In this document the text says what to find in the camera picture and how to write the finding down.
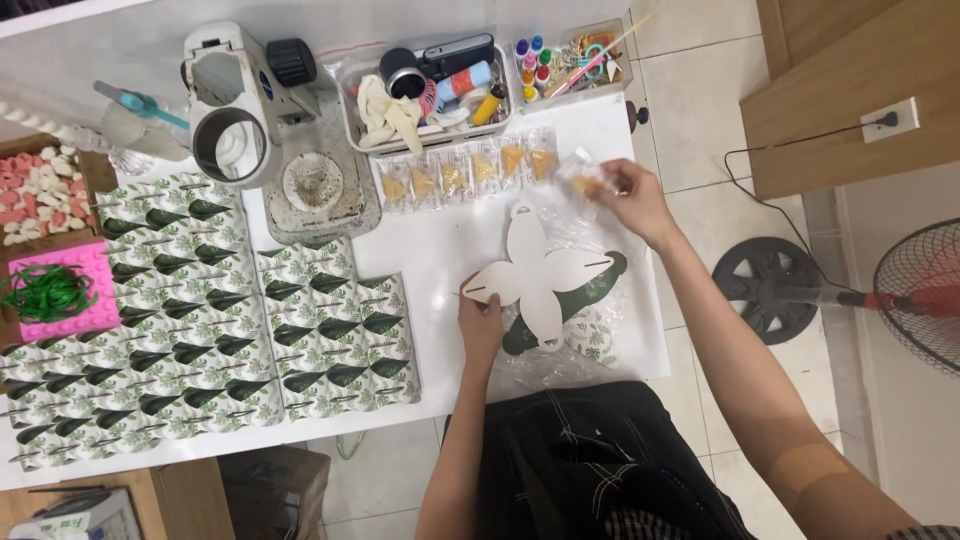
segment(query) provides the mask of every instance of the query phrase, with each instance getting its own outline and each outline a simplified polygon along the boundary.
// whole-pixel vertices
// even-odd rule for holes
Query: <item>microscope focus knob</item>
[[[267,65],[276,80],[287,88],[306,85],[317,79],[313,53],[298,37],[267,43]]]

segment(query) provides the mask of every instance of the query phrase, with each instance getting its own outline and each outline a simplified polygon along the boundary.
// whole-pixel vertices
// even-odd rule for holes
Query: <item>wall socket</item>
[[[870,114],[861,117],[860,123],[866,124],[867,122],[876,122],[891,111],[897,114],[897,120],[899,121],[897,126],[893,128],[890,126],[879,126],[876,124],[872,126],[864,126],[864,142],[874,142],[875,140],[881,140],[882,138],[887,138],[888,136],[899,135],[909,132],[910,130],[916,130],[920,127],[920,116],[917,115],[917,98],[915,97],[905,99],[899,103],[891,105],[890,107],[885,107],[876,112],[871,112]]]

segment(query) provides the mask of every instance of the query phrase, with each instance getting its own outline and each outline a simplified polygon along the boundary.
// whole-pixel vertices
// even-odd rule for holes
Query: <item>black apron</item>
[[[487,405],[483,444],[477,538],[621,537],[625,511],[652,520],[642,537],[753,538],[643,382]]]

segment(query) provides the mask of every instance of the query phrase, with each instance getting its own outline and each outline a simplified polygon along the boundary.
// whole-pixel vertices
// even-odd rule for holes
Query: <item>green ribbon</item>
[[[99,295],[87,300],[86,291],[93,286],[89,276],[78,276],[79,265],[24,265],[15,274],[0,282],[0,289],[10,283],[13,291],[0,304],[16,309],[25,325],[56,323],[76,317],[93,306]]]

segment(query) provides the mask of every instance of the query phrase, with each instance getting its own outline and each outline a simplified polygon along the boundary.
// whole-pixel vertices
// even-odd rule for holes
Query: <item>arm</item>
[[[459,322],[467,363],[446,440],[423,496],[418,540],[471,538],[474,532],[487,382],[503,338],[500,297],[494,294],[489,306],[479,307],[464,296],[461,285]]]
[[[590,195],[660,254],[704,375],[733,435],[809,538],[882,538],[918,523],[833,448],[780,363],[714,284],[667,209],[660,182],[604,164],[621,196]]]

